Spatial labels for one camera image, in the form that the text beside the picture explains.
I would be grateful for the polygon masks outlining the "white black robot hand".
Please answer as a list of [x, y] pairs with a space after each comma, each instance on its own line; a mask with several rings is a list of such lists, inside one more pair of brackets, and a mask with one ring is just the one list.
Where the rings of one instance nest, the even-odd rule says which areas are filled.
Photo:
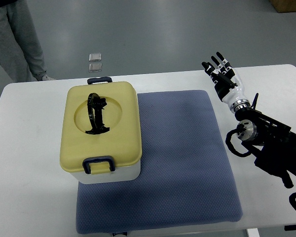
[[245, 88], [242, 80], [230, 62], [220, 52], [217, 52], [216, 56], [212, 56], [211, 59], [213, 64], [202, 62], [202, 66], [214, 83], [218, 98], [228, 105], [232, 113], [249, 107], [250, 102], [244, 95]]

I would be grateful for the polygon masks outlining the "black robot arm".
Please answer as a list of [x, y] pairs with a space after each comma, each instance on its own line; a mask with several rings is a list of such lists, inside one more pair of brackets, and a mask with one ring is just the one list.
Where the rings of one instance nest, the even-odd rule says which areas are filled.
[[291, 127], [256, 110], [253, 104], [238, 100], [231, 105], [238, 125], [226, 135], [225, 143], [236, 156], [255, 156], [254, 164], [266, 173], [281, 178], [284, 187], [292, 188], [290, 175], [296, 177], [296, 134]]

